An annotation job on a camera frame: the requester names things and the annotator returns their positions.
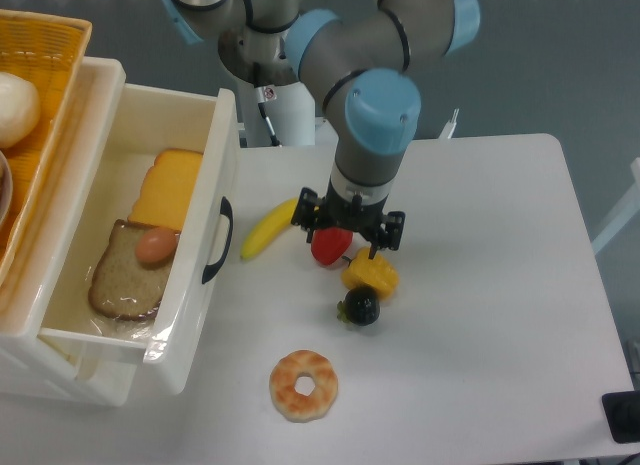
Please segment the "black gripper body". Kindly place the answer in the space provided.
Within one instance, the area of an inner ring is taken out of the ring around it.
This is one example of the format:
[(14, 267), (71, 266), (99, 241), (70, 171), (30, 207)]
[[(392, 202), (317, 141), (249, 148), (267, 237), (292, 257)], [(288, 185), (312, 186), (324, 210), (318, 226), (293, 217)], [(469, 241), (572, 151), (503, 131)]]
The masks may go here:
[(327, 193), (319, 206), (316, 228), (326, 229), (338, 227), (359, 233), (366, 240), (369, 232), (384, 215), (386, 199), (373, 205), (365, 205), (363, 200), (346, 200), (330, 184)]

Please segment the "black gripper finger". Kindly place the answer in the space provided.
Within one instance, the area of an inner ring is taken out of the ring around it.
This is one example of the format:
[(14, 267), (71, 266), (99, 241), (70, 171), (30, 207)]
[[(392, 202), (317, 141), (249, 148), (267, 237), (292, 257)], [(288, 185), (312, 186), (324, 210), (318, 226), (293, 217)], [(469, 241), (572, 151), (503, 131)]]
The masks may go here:
[(301, 189), (290, 223), (306, 233), (307, 243), (312, 242), (316, 230), (316, 212), (320, 205), (321, 199), (315, 191), (308, 187)]
[(404, 213), (392, 211), (381, 216), (380, 221), (369, 232), (368, 258), (373, 260), (380, 250), (397, 251), (404, 231)]

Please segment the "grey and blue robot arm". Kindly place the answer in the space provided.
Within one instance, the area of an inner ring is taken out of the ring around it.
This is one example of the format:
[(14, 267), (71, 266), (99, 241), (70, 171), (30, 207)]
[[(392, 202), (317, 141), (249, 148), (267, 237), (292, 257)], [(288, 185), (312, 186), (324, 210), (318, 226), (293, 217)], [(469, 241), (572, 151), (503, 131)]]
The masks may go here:
[(372, 251), (400, 246), (405, 215), (385, 203), (413, 140), (421, 96), (407, 71), (469, 44), (478, 0), (375, 0), (346, 24), (302, 0), (164, 0), (193, 41), (213, 38), (225, 70), (253, 90), (303, 85), (338, 136), (327, 192), (303, 189), (293, 225), (360, 234)]

